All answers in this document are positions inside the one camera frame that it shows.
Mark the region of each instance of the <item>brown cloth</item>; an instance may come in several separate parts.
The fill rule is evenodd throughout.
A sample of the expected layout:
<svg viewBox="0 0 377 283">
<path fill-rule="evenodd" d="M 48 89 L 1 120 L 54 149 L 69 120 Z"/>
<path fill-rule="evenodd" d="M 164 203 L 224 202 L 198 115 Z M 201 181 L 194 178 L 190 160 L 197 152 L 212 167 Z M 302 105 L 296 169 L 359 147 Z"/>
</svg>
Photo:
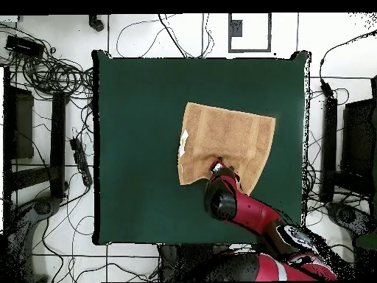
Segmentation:
<svg viewBox="0 0 377 283">
<path fill-rule="evenodd" d="M 187 103 L 178 153 L 180 184 L 209 179 L 210 165 L 221 156 L 249 195 L 266 164 L 274 130 L 272 117 Z"/>
</svg>

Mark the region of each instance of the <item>green table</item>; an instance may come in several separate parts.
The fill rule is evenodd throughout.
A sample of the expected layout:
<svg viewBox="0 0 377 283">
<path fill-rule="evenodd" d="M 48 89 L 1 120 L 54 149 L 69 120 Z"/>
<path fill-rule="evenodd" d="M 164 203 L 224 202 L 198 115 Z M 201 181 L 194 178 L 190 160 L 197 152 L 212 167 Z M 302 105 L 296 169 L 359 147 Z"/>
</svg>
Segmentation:
<svg viewBox="0 0 377 283">
<path fill-rule="evenodd" d="M 93 57 L 99 70 L 96 244 L 256 241 L 205 213 L 205 181 L 178 182 L 187 102 L 276 118 L 271 152 L 252 196 L 300 222 L 306 52 L 292 60 L 110 59 L 104 52 Z"/>
</svg>

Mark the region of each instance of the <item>metal frame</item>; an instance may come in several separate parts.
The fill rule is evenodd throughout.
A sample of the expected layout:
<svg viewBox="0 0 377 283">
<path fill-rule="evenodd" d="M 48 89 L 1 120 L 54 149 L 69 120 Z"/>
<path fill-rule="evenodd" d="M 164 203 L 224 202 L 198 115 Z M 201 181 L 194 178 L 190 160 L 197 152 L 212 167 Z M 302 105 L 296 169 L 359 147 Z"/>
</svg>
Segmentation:
<svg viewBox="0 0 377 283">
<path fill-rule="evenodd" d="M 10 123 L 8 105 L 15 102 L 15 95 L 10 87 L 10 70 L 4 69 L 4 146 L 10 146 L 13 141 L 15 125 Z M 10 199 L 11 193 L 29 186 L 50 182 L 51 196 L 63 198 L 65 185 L 65 148 L 66 148 L 66 104 L 67 94 L 55 93 L 52 97 L 52 128 L 50 165 L 19 172 L 9 171 L 11 161 L 10 150 L 4 148 L 4 198 Z"/>
</svg>

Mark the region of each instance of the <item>white label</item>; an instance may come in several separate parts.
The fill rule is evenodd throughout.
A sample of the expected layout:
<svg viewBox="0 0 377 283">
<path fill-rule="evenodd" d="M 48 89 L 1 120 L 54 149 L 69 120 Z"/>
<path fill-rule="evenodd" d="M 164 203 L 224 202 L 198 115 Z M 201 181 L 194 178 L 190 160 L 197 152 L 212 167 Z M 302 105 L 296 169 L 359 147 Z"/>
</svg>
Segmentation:
<svg viewBox="0 0 377 283">
<path fill-rule="evenodd" d="M 182 157 L 182 155 L 185 154 L 185 144 L 188 137 L 189 137 L 189 133 L 185 129 L 185 131 L 183 131 L 182 133 L 182 136 L 180 137 L 180 150 L 179 150 L 180 157 Z"/>
</svg>

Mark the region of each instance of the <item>white floor tile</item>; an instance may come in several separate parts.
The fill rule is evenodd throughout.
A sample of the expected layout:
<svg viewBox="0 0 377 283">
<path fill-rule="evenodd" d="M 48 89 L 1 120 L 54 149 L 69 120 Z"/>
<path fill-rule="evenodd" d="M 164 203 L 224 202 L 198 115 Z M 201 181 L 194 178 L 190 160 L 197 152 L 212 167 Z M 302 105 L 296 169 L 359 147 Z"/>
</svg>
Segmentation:
<svg viewBox="0 0 377 283">
<path fill-rule="evenodd" d="M 202 14 L 167 15 L 163 20 L 174 31 L 172 35 L 182 48 L 192 56 L 201 53 Z M 209 44 L 208 34 L 204 35 L 204 49 L 208 46 L 208 57 L 280 57 L 290 58 L 296 50 L 297 13 L 272 14 L 271 53 L 228 53 L 228 14 L 205 13 L 206 29 L 214 39 Z M 156 35 L 163 29 L 158 15 L 111 15 L 110 53 L 113 57 L 140 57 L 148 51 Z M 145 57 L 182 57 L 172 39 L 163 30 Z"/>
<path fill-rule="evenodd" d="M 95 270 L 106 265 L 106 258 L 104 257 L 75 257 L 74 266 L 72 269 L 71 257 L 63 257 L 64 263 L 62 269 L 61 260 L 56 256 L 33 256 L 33 265 L 35 273 L 37 275 L 47 274 L 49 276 L 49 282 L 52 281 L 56 272 L 59 271 L 54 282 L 57 283 L 73 283 L 71 276 L 69 275 L 69 268 L 71 269 L 71 275 L 74 281 L 77 283 L 100 283 L 106 281 L 105 268 Z M 95 270 L 91 272 L 83 272 L 85 270 Z"/>
<path fill-rule="evenodd" d="M 348 13 L 300 13 L 298 48 L 312 53 L 311 76 L 319 76 L 320 61 L 330 48 L 373 30 L 360 21 Z M 376 37 L 370 36 L 332 50 L 322 76 L 374 77 L 376 48 Z"/>
<path fill-rule="evenodd" d="M 142 282 L 142 279 L 149 277 L 151 273 L 158 266 L 158 259 L 130 259 L 130 258 L 115 258 L 108 259 L 109 263 L 115 263 L 122 269 L 129 272 L 124 272 L 115 265 L 108 267 L 108 281 L 109 282 Z M 140 279 L 133 273 L 143 275 Z"/>
<path fill-rule="evenodd" d="M 138 256 L 158 256 L 156 245 L 134 244 L 134 243 L 113 243 L 108 246 L 109 255 L 138 255 Z"/>
</svg>

